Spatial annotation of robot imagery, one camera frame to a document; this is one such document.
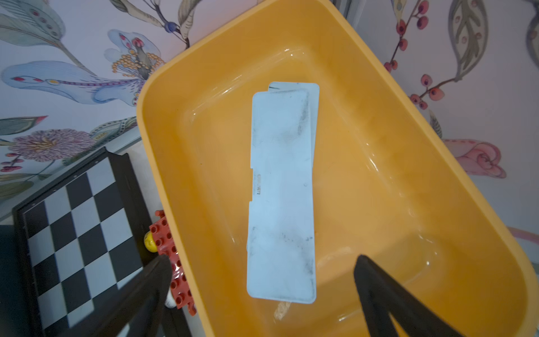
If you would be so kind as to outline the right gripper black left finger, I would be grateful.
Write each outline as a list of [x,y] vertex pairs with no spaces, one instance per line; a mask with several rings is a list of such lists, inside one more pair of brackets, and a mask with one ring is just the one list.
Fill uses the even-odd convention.
[[110,308],[91,319],[91,336],[156,336],[172,278],[170,260],[158,256],[125,284]]

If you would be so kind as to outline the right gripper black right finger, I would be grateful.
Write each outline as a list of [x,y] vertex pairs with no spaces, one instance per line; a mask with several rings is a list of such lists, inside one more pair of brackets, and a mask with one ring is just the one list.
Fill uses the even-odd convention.
[[354,280],[371,336],[398,336],[395,322],[408,336],[461,335],[368,256],[358,257]]

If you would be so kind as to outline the light blue pencil case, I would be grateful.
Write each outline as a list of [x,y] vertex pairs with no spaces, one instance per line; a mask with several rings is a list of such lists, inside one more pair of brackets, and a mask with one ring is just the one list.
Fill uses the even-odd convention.
[[318,122],[318,113],[319,113],[319,95],[320,95],[319,85],[314,84],[314,83],[274,81],[271,84],[269,84],[268,90],[269,91],[306,90],[309,93],[310,121],[311,121],[311,150],[312,150],[312,160],[313,160],[315,148],[316,148],[317,122]]
[[256,299],[317,298],[310,112],[306,90],[253,97],[246,289]]

